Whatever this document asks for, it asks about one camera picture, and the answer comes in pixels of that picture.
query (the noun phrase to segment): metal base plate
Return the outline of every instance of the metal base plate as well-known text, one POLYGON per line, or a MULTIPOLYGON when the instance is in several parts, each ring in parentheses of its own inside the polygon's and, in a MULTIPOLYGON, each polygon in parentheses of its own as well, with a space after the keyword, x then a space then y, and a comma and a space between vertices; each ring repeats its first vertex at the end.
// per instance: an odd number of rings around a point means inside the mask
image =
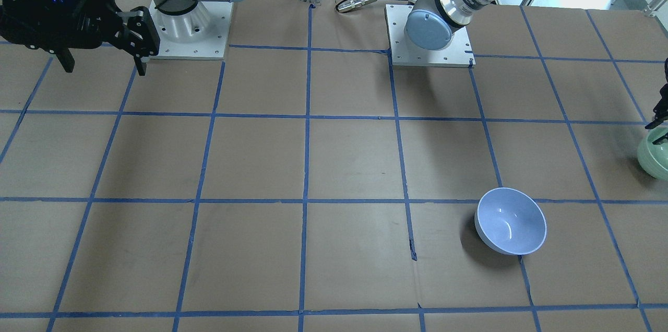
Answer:
POLYGON ((431 66, 431 67, 468 67, 475 65, 475 57, 468 39, 466 28, 455 32, 448 47, 439 51, 430 51, 413 44, 403 30, 408 14, 413 6, 403 4, 385 6, 387 33, 392 49, 392 65, 395 66, 431 66))
MULTIPOLYGON (((155 59, 224 59, 227 48, 227 37, 230 33, 232 19, 231 2, 203 2, 212 15, 212 28, 209 28, 206 37, 197 42, 172 42, 165 39, 162 31, 158 28, 160 35, 160 51, 155 59)), ((157 12, 155 2, 151 2, 149 8, 151 15, 157 12)))

